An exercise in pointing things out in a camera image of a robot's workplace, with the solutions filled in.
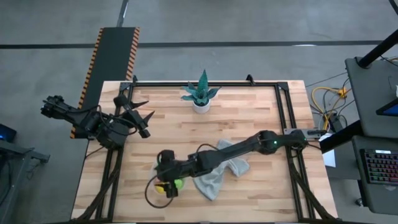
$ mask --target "gray cloth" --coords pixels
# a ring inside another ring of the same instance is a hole
[[[230,145],[233,145],[233,143],[222,139],[218,141],[217,148],[222,150]],[[215,200],[217,198],[218,192],[220,192],[223,184],[226,167],[230,168],[236,177],[242,176],[250,169],[250,165],[246,160],[236,157],[222,162],[217,168],[213,169],[211,173],[194,178],[193,183],[197,189],[209,200]]]

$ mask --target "gray floor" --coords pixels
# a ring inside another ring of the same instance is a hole
[[[100,27],[115,26],[122,0],[0,0],[0,44],[92,43]],[[140,26],[140,42],[381,40],[397,28],[387,0],[133,1],[124,26]],[[141,80],[192,80],[205,68],[212,80],[305,80],[344,72],[344,59],[374,46],[225,47],[139,49],[134,74]],[[398,55],[393,48],[385,56]],[[0,123],[18,130],[21,146],[51,154],[26,181],[14,223],[68,220],[87,141],[69,139],[70,125],[39,112],[48,95],[77,105],[91,50],[0,50]],[[339,88],[346,75],[316,86]],[[327,103],[334,102],[328,95]],[[317,95],[322,101],[322,94]],[[355,105],[343,113],[358,119]],[[359,208],[357,183],[330,179],[339,217],[397,223],[398,217]]]

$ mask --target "wooden table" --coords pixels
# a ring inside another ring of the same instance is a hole
[[[303,81],[288,81],[298,128],[314,127]],[[114,113],[113,98],[120,82],[104,82],[100,105],[105,113]],[[140,107],[142,116],[155,111],[149,121],[151,137],[129,136],[114,209],[114,222],[292,222],[297,221],[285,150],[264,156],[258,152],[243,155],[250,171],[236,178],[227,171],[218,198],[211,202],[186,180],[180,195],[165,209],[152,208],[145,201],[144,189],[156,155],[163,149],[175,151],[177,159],[187,159],[201,143],[216,145],[220,139],[238,142],[260,130],[281,133],[275,90],[268,87],[223,87],[211,101],[207,114],[195,114],[191,101],[177,87],[137,87],[133,101],[149,100]],[[99,148],[90,142],[87,153]],[[303,151],[310,188],[330,214],[337,217],[335,203],[318,149]],[[83,165],[72,218],[78,217],[100,189],[106,150],[91,155]],[[149,191],[157,205],[168,199]],[[307,214],[301,192],[302,207]]]

